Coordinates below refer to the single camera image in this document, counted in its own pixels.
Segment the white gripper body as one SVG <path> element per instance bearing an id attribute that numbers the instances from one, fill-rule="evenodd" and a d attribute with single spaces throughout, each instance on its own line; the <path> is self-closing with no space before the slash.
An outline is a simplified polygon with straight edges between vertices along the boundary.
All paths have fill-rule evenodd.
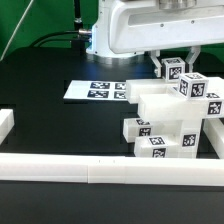
<path id="1" fill-rule="evenodd" d="M 224 0 L 162 8 L 159 0 L 116 0 L 109 12 L 109 48 L 116 54 L 224 42 Z"/>

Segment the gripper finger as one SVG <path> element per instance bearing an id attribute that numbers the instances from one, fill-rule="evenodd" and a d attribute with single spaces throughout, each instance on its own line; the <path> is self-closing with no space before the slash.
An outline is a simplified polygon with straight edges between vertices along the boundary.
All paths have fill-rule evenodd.
<path id="1" fill-rule="evenodd" d="M 187 64 L 187 71 L 192 73 L 193 72 L 193 67 L 196 59 L 201 53 L 201 47 L 200 46 L 192 46 L 188 52 L 188 55 L 185 59 L 186 64 Z"/>
<path id="2" fill-rule="evenodd" d="M 154 73 L 157 78 L 161 77 L 161 68 L 162 68 L 162 65 L 159 61 L 159 57 L 160 57 L 159 50 L 153 50 L 150 52 L 150 59 L 153 62 L 153 64 L 155 65 Z"/>

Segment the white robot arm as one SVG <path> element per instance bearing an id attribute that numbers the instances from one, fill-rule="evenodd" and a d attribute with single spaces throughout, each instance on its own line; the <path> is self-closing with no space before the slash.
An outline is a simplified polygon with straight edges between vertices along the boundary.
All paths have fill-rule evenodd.
<path id="1" fill-rule="evenodd" d="M 224 0 L 99 0 L 87 55 L 104 63 L 145 52 L 157 67 L 160 52 L 188 47 L 192 68 L 203 45 L 224 43 Z"/>

